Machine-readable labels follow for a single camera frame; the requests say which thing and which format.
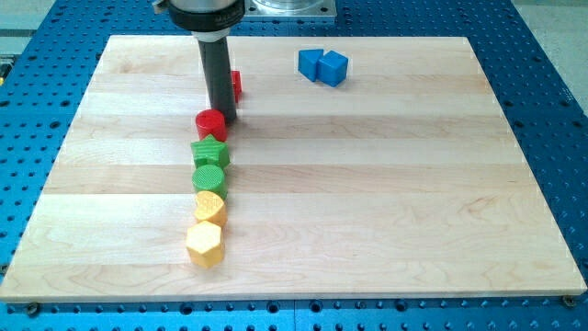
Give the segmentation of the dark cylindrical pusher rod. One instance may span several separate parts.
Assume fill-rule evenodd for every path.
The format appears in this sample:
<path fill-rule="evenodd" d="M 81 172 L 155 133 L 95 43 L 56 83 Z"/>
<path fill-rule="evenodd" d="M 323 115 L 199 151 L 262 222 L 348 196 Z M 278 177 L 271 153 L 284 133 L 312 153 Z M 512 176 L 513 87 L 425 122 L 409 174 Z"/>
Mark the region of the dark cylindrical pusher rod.
<path fill-rule="evenodd" d="M 210 105 L 221 113 L 226 123 L 233 123 L 237 119 L 237 111 L 227 38 L 200 41 L 198 47 Z"/>

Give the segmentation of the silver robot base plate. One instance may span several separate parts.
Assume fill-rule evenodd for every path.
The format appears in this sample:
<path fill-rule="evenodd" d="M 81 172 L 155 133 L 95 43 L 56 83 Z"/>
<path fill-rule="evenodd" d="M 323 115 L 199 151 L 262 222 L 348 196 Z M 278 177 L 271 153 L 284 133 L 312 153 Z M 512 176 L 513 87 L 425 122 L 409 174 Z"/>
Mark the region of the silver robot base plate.
<path fill-rule="evenodd" d="M 246 22 L 319 21 L 334 22 L 335 0 L 246 0 Z"/>

